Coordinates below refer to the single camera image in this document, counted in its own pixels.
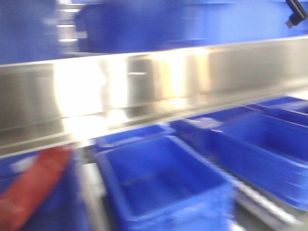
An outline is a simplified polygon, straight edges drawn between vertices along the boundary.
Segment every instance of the stainless steel shelf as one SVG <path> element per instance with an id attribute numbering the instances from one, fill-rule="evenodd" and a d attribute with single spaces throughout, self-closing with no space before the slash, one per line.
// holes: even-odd
<path id="1" fill-rule="evenodd" d="M 0 154 L 308 86 L 308 38 L 0 66 Z"/>

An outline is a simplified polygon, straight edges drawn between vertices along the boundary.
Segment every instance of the red handle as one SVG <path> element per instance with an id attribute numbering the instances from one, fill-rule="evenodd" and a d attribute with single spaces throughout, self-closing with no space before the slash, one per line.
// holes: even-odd
<path id="1" fill-rule="evenodd" d="M 25 172 L 0 195 L 0 231 L 17 231 L 60 180 L 71 145 L 42 150 Z"/>

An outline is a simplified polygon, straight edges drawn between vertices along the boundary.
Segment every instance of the black connector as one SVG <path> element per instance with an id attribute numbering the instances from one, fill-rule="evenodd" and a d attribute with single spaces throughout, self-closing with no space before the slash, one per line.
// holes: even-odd
<path id="1" fill-rule="evenodd" d="M 297 26 L 300 22 L 304 21 L 308 17 L 307 12 L 305 11 L 305 9 L 298 0 L 286 0 L 286 3 L 293 11 L 293 14 L 289 17 L 289 20 L 286 22 L 289 28 Z"/>

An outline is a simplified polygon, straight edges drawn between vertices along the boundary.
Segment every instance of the blue crate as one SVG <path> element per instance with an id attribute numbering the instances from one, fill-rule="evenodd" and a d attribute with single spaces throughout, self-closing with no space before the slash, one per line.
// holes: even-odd
<path id="1" fill-rule="evenodd" d="M 30 152 L 0 159 L 0 194 L 14 181 L 30 158 Z M 81 197 L 77 155 L 73 155 L 62 179 L 36 209 L 21 231 L 91 231 L 85 203 Z"/>
<path id="2" fill-rule="evenodd" d="M 308 128 L 252 116 L 214 131 L 218 161 L 285 203 L 308 210 Z"/>
<path id="3" fill-rule="evenodd" d="M 61 58 L 56 0 L 0 0 L 0 64 Z"/>
<path id="4" fill-rule="evenodd" d="M 99 4 L 105 0 L 71 0 L 72 4 Z"/>
<path id="5" fill-rule="evenodd" d="M 170 126 L 176 131 L 178 137 L 202 155 L 210 157 L 213 151 L 213 138 L 210 131 L 212 128 L 217 128 L 225 123 L 230 123 L 243 116 L 255 113 L 258 112 L 254 109 L 235 107 L 172 121 Z"/>
<path id="6" fill-rule="evenodd" d="M 220 42 L 247 42 L 306 34 L 305 30 L 299 29 L 303 25 L 292 29 L 285 25 L 291 14 L 285 0 L 238 0 L 224 15 L 218 30 L 221 31 Z"/>
<path id="7" fill-rule="evenodd" d="M 266 115 L 308 127 L 308 115 L 280 108 L 269 109 Z"/>
<path id="8" fill-rule="evenodd" d="M 123 145 L 151 139 L 156 136 L 172 135 L 174 130 L 164 124 L 154 124 L 141 128 L 131 129 L 111 135 L 101 136 L 95 139 L 95 151 L 101 152 L 114 149 Z"/>
<path id="9" fill-rule="evenodd" d="M 225 41 L 224 21 L 235 0 L 167 0 L 165 47 L 220 44 Z"/>
<path id="10" fill-rule="evenodd" d="M 139 142 L 94 159 L 120 230 L 229 230 L 230 176 L 176 137 Z"/>
<path id="11" fill-rule="evenodd" d="M 295 103 L 288 103 L 281 107 L 284 110 L 292 111 L 294 113 L 306 115 L 308 114 L 308 101 L 298 101 Z"/>
<path id="12" fill-rule="evenodd" d="M 84 52 L 126 53 L 155 51 L 164 38 L 161 31 L 164 0 L 113 0 L 85 6 L 75 17 Z"/>
<path id="13" fill-rule="evenodd" d="M 247 107 L 266 111 L 270 108 L 292 108 L 293 106 L 302 105 L 305 103 L 307 103 L 306 100 L 284 96 L 276 99 L 266 99 L 256 103 L 248 104 Z"/>

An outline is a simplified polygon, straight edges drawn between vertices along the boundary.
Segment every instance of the metal rack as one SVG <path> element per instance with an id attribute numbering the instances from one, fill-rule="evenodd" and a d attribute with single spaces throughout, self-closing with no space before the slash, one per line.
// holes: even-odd
<path id="1" fill-rule="evenodd" d="M 86 156 L 91 138 L 106 133 L 306 89 L 307 53 L 308 37 L 298 37 L 1 65 L 0 156 L 70 142 Z M 107 230 L 95 206 L 102 185 L 89 166 L 90 212 Z M 307 230 L 307 214 L 237 185 L 236 218 L 247 231 Z"/>

